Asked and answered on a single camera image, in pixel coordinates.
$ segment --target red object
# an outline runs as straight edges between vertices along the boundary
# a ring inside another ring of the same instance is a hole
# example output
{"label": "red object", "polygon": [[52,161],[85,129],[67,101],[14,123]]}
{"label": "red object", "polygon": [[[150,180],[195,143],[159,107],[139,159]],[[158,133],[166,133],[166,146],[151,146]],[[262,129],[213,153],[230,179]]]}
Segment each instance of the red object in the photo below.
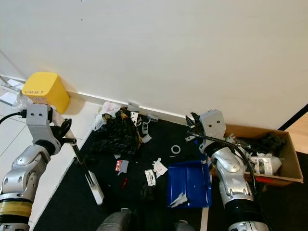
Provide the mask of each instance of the red object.
{"label": "red object", "polygon": [[125,188],[126,188],[127,181],[128,181],[128,179],[127,179],[127,178],[124,178],[124,180],[123,180],[123,182],[122,182],[122,189],[125,189]]}
{"label": "red object", "polygon": [[117,171],[117,172],[119,172],[120,171],[120,169],[121,169],[121,164],[122,164],[122,160],[117,160],[116,161],[116,168],[115,168],[115,170]]}
{"label": "red object", "polygon": [[262,183],[271,183],[273,181],[272,179],[268,179],[268,178],[264,178],[264,177],[256,177],[256,180],[258,182],[262,182]]}

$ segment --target yellow box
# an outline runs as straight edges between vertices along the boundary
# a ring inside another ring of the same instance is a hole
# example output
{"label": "yellow box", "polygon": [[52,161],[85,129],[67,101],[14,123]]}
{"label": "yellow box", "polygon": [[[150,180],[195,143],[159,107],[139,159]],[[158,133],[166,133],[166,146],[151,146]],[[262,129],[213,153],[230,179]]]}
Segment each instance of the yellow box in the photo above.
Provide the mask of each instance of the yellow box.
{"label": "yellow box", "polygon": [[70,98],[60,77],[56,73],[36,72],[25,83],[22,93],[35,103],[54,105],[59,113],[64,113]]}

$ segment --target black carpet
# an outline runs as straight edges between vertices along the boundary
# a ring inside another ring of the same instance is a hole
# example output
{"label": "black carpet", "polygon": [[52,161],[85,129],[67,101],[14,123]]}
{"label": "black carpet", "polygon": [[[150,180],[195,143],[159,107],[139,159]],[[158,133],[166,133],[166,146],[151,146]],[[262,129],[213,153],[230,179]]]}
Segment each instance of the black carpet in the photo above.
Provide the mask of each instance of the black carpet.
{"label": "black carpet", "polygon": [[[159,157],[168,166],[171,163],[199,159],[196,147],[185,141],[186,127],[166,121],[151,123],[149,134],[152,140],[143,144],[134,158],[129,160],[128,173],[117,176],[116,159],[113,156],[89,153],[93,133],[82,148],[84,154],[94,157],[96,163],[89,166],[96,174],[105,195],[102,207],[97,207],[81,168],[72,164],[60,186],[48,203],[34,231],[95,231],[102,221],[112,212],[128,207],[137,215],[131,230],[171,231],[174,222],[187,220],[196,230],[200,230],[201,209],[167,208],[167,173],[157,180],[154,200],[141,197],[146,184],[144,170],[152,168],[153,161]],[[172,145],[181,147],[179,157],[169,158]],[[308,155],[298,154],[304,177],[308,177]],[[122,189],[124,178],[128,178]],[[263,210],[276,231],[308,230],[308,186],[293,183],[286,187],[267,187],[262,194]],[[212,206],[208,217],[208,231],[228,230],[224,214],[218,179],[212,181]]]}
{"label": "black carpet", "polygon": [[[194,144],[184,139],[188,136],[186,126],[160,120],[149,125],[149,134],[152,139],[141,146],[134,158],[121,158],[129,160],[128,172],[118,176],[113,155],[90,154],[92,133],[81,151],[96,160],[89,169],[95,173],[105,195],[103,207],[97,207],[82,169],[72,164],[34,230],[95,231],[109,214],[122,207],[128,207],[137,214],[135,226],[138,229],[132,227],[132,230],[170,231],[174,222],[180,219],[187,220],[196,230],[200,230],[202,209],[167,208],[168,173],[157,179],[154,200],[141,197],[142,187],[147,185],[144,170],[153,168],[153,161],[159,157],[166,167],[171,163],[200,159]],[[174,155],[170,150],[174,144],[181,147],[181,153],[178,157],[170,158]],[[126,188],[122,189],[124,178],[128,178],[128,181]]]}

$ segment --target blue dustpan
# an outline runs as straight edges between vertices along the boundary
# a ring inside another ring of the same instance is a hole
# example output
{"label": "blue dustpan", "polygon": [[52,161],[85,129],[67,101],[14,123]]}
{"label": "blue dustpan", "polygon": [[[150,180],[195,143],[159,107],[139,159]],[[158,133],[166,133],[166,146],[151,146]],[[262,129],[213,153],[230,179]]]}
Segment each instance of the blue dustpan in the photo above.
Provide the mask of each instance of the blue dustpan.
{"label": "blue dustpan", "polygon": [[176,208],[210,207],[211,181],[207,164],[200,160],[175,163],[168,168],[168,207],[180,193],[187,196],[185,202]]}

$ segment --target white wall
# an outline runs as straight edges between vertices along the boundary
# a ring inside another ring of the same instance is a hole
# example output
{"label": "white wall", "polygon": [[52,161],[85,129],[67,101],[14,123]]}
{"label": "white wall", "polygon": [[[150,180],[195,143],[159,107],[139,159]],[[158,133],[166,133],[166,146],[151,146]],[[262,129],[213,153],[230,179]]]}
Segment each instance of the white wall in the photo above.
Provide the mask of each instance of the white wall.
{"label": "white wall", "polygon": [[308,99],[307,0],[1,0],[0,73],[277,128]]}

